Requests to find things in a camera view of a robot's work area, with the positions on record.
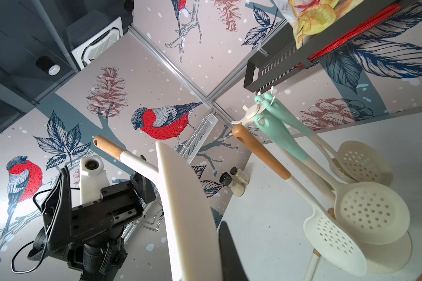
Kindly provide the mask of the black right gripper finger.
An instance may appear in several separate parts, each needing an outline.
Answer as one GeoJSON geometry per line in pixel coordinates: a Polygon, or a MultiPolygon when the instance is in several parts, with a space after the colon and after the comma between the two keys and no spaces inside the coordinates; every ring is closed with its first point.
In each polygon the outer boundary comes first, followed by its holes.
{"type": "Polygon", "coordinates": [[[218,229],[219,249],[224,281],[249,281],[227,222],[221,221],[218,229]]]}

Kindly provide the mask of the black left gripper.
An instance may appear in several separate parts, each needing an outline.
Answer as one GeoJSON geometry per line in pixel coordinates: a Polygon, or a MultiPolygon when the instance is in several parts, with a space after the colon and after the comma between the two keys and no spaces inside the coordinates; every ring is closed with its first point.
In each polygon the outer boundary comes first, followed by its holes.
{"type": "Polygon", "coordinates": [[[42,203],[45,245],[49,251],[75,249],[142,217],[141,200],[150,203],[155,198],[153,183],[133,173],[129,181],[101,188],[98,199],[73,207],[70,174],[64,167],[42,203]]]}

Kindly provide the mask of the cream skimmer wood handle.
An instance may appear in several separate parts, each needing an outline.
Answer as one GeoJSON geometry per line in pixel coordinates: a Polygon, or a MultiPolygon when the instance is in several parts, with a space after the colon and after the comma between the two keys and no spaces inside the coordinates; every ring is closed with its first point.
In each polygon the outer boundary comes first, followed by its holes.
{"type": "Polygon", "coordinates": [[[316,249],[313,249],[313,255],[311,256],[303,281],[312,281],[317,265],[319,263],[320,257],[321,257],[321,254],[316,249]]]}

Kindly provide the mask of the mint handle skimmer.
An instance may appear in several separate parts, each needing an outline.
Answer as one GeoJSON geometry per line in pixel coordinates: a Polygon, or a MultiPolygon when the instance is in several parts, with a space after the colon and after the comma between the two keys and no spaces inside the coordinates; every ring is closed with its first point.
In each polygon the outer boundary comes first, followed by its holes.
{"type": "Polygon", "coordinates": [[[383,245],[407,233],[410,212],[391,188],[374,182],[341,183],[299,146],[286,126],[268,112],[256,114],[254,123],[273,142],[309,167],[334,189],[337,222],[357,241],[383,245]]]}
{"type": "Polygon", "coordinates": [[[265,106],[279,120],[300,131],[325,156],[332,172],[347,183],[372,181],[385,186],[393,183],[393,171],[388,161],[371,146],[349,140],[336,151],[330,144],[300,122],[279,100],[269,93],[258,94],[256,104],[265,106]]]}

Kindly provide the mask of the cream utensil rack stand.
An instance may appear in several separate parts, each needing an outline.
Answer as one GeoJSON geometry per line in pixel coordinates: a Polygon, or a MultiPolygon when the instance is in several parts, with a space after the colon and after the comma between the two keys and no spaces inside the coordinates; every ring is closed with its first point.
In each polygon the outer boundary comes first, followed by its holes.
{"type": "Polygon", "coordinates": [[[263,111],[266,109],[266,106],[264,105],[264,100],[267,100],[270,105],[273,105],[275,97],[274,94],[274,86],[271,86],[271,88],[266,91],[264,94],[262,94],[260,91],[257,92],[255,96],[255,104],[251,106],[250,108],[246,105],[243,106],[243,109],[245,110],[245,116],[239,120],[239,121],[232,121],[232,125],[238,125],[241,124],[245,126],[246,128],[249,127],[254,122],[254,117],[257,114],[262,114],[263,111]]]}

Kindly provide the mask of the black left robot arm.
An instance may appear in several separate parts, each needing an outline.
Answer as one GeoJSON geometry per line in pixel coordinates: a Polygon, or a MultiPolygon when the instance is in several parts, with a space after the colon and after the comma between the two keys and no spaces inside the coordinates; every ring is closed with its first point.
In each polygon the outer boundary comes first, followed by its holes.
{"type": "Polygon", "coordinates": [[[139,173],[128,181],[99,189],[99,197],[72,207],[70,174],[64,167],[39,207],[43,228],[27,258],[42,263],[51,257],[81,272],[82,281],[112,281],[127,252],[124,227],[143,216],[142,201],[156,198],[153,183],[139,173]]]}

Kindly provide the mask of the black lid pepper shaker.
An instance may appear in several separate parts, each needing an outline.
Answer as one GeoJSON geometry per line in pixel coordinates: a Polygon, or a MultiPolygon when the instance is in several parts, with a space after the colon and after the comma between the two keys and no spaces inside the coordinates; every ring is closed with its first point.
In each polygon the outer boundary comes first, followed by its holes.
{"type": "Polygon", "coordinates": [[[230,188],[236,197],[241,197],[245,193],[245,186],[239,181],[233,179],[227,172],[220,176],[219,182],[220,184],[230,188]]]}

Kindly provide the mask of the cream salt shaker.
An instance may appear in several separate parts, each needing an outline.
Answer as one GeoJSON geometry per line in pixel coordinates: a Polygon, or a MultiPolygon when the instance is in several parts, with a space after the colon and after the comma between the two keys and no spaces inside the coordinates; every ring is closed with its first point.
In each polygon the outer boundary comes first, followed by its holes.
{"type": "Polygon", "coordinates": [[[241,185],[247,186],[250,183],[250,177],[237,167],[231,168],[230,175],[233,180],[240,183],[241,185]]]}

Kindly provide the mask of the ceiling air vent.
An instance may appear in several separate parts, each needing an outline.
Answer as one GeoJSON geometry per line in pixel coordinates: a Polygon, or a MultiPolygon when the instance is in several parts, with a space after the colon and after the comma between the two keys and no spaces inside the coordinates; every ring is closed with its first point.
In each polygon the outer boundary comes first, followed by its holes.
{"type": "Polygon", "coordinates": [[[110,17],[102,11],[91,11],[66,28],[71,54],[84,69],[123,36],[120,16],[110,17]]]}

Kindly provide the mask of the Chuba cassava chips bag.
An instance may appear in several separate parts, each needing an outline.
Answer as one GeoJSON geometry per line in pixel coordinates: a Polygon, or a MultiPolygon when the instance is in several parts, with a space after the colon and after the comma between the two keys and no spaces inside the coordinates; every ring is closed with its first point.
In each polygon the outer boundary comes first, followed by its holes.
{"type": "MultiPolygon", "coordinates": [[[[303,47],[313,36],[323,32],[336,21],[355,9],[361,1],[274,1],[275,5],[291,25],[294,44],[297,49],[303,47]]],[[[340,36],[325,48],[312,55],[312,61],[342,46],[390,16],[400,11],[402,6],[393,4],[370,17],[348,33],[340,36]]]]}

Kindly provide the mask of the black wall basket shelf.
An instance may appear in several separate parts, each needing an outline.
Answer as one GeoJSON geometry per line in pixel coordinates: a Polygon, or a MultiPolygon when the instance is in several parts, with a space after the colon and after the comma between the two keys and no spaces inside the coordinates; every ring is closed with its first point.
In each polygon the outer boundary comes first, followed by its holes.
{"type": "Polygon", "coordinates": [[[363,1],[323,32],[297,48],[288,23],[277,28],[263,41],[247,62],[244,88],[251,92],[278,85],[299,71],[313,66],[327,54],[324,50],[342,36],[360,28],[374,16],[385,21],[415,1],[363,1]]]}

